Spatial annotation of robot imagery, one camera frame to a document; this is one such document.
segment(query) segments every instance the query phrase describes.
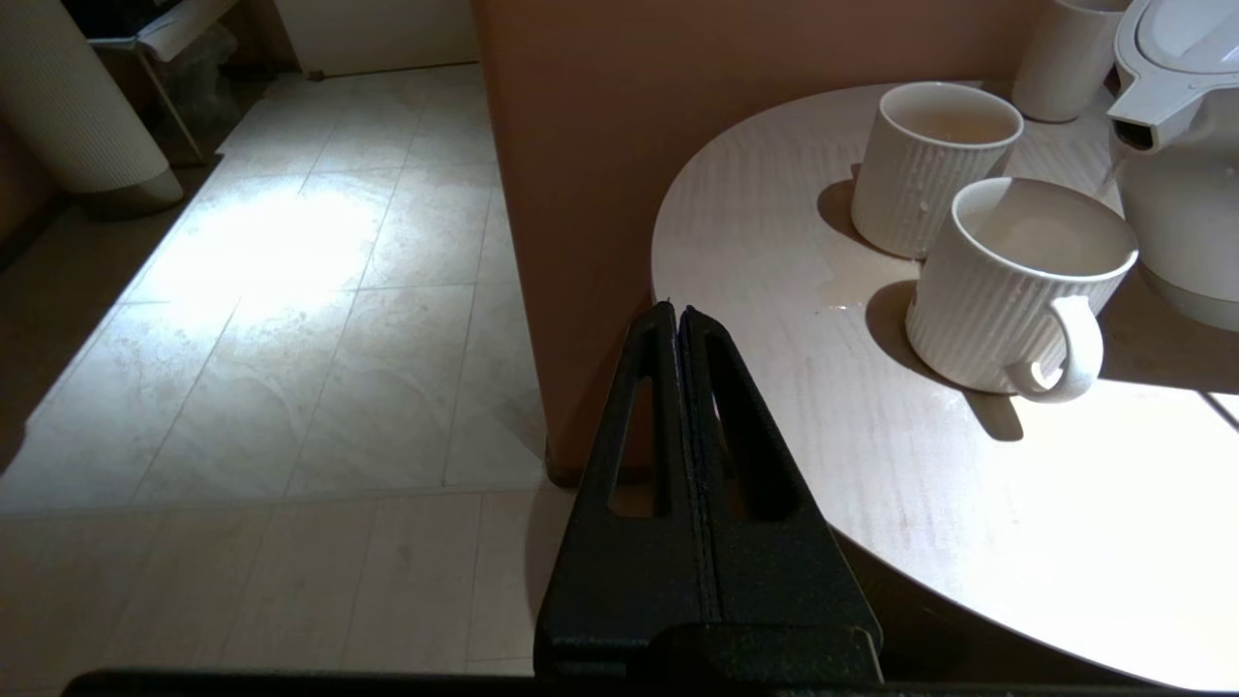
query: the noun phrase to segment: kettle lid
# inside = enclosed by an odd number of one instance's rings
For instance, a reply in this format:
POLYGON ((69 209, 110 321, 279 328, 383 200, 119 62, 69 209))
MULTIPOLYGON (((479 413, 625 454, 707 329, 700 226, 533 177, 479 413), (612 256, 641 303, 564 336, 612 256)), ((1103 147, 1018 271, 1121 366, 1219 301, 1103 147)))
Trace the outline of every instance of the kettle lid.
POLYGON ((1151 0, 1135 43, 1149 62, 1166 69, 1239 73, 1239 0, 1151 0))

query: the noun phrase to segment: tile floor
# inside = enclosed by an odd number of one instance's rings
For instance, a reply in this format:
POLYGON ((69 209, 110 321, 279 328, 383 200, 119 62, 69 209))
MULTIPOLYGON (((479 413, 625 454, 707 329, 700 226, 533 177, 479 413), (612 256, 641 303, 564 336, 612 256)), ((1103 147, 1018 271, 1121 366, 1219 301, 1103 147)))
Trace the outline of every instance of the tile floor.
MULTIPOLYGON (((541 473, 479 71, 281 78, 219 151, 4 453, 0 693, 100 665, 528 672, 571 495, 541 473)), ((83 229, 133 224, 71 209, 37 246, 81 266, 83 229)), ((55 322, 12 276, 0 328, 55 322)))

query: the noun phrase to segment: mug handle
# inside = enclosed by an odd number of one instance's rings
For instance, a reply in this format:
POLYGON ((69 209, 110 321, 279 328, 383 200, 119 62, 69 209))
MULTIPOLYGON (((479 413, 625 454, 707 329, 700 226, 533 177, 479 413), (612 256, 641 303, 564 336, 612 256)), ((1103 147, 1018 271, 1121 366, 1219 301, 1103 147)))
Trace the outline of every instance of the mug handle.
POLYGON ((1049 301, 1048 310, 1067 339, 1063 375, 1048 389, 1041 386, 1033 364, 1012 364, 1006 368, 1006 376, 1016 392, 1026 400, 1054 405, 1070 402, 1093 387, 1101 373, 1101 328, 1088 306, 1088 297, 1083 295, 1054 297, 1049 301))

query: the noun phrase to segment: plastic bag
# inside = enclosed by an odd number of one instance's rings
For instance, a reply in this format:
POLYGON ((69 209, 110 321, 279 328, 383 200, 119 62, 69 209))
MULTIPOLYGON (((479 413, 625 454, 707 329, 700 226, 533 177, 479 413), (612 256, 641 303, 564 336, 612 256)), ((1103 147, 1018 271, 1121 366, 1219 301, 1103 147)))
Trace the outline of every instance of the plastic bag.
POLYGON ((155 63, 160 82, 191 129, 230 126, 240 110, 219 74, 219 66, 237 51, 237 37, 218 22, 167 63, 155 63))

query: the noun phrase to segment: white canister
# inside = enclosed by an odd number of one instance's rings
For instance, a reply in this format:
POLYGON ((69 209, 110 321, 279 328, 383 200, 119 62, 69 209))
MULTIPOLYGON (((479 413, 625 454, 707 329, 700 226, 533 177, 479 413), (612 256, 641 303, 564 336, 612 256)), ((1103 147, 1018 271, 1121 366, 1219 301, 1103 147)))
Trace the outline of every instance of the white canister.
POLYGON ((1084 113, 1114 66, 1114 32, 1130 0, 1053 0, 1023 53, 1011 102, 1030 119, 1084 113))

